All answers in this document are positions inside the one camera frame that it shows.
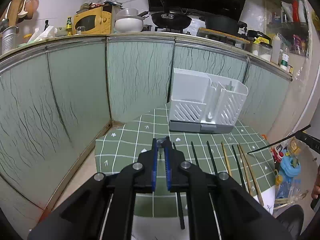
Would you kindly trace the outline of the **person right hand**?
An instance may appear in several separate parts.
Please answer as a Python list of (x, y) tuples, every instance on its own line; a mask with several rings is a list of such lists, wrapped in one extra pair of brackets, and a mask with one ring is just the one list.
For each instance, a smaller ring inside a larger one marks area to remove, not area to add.
[(317, 199), (319, 195), (320, 195), (320, 166), (318, 167), (318, 170), (317, 170), (317, 176), (316, 176), (315, 184), (312, 189), (311, 197), (313, 199)]

